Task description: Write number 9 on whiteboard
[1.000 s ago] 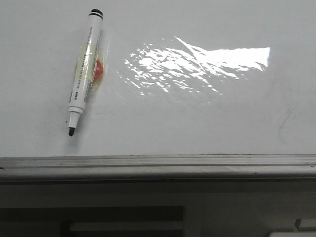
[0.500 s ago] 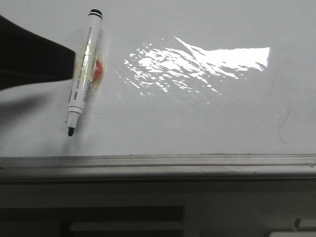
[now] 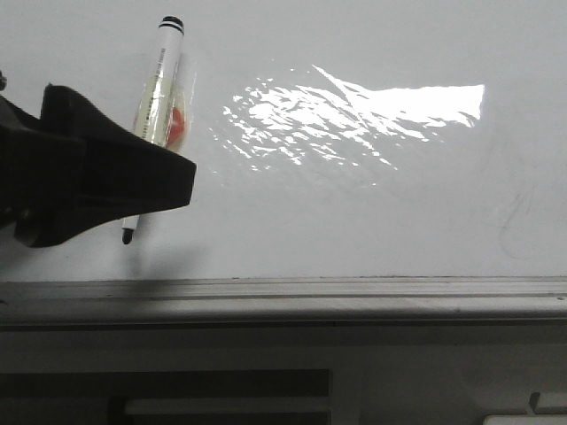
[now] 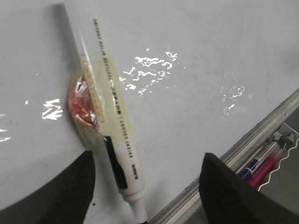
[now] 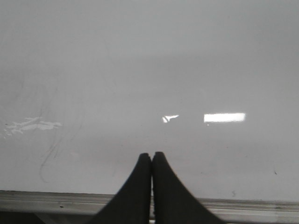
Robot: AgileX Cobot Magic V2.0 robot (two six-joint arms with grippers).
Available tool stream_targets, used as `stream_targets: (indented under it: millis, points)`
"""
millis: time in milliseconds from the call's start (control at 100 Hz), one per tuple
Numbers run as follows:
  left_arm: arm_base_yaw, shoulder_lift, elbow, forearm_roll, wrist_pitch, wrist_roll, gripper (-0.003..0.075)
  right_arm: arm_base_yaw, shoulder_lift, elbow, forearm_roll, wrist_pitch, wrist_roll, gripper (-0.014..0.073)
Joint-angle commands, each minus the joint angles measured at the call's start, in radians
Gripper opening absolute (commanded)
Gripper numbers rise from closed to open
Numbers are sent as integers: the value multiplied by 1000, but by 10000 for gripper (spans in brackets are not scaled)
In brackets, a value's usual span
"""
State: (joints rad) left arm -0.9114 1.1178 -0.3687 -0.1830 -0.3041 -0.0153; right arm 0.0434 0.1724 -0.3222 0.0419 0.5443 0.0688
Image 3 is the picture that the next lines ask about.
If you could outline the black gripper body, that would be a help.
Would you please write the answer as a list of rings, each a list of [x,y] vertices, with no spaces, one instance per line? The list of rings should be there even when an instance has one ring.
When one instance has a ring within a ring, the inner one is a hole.
[[[66,127],[81,96],[62,85],[43,92],[41,116],[1,97],[1,225],[22,235],[79,235],[87,142]]]

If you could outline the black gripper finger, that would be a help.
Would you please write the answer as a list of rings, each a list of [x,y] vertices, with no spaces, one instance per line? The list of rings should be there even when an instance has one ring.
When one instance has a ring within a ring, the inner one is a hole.
[[[87,230],[188,205],[196,164],[137,137],[79,95],[75,117],[66,127],[87,142],[80,198]],[[51,247],[78,236],[22,235],[18,229],[15,224],[15,239],[30,248]]]

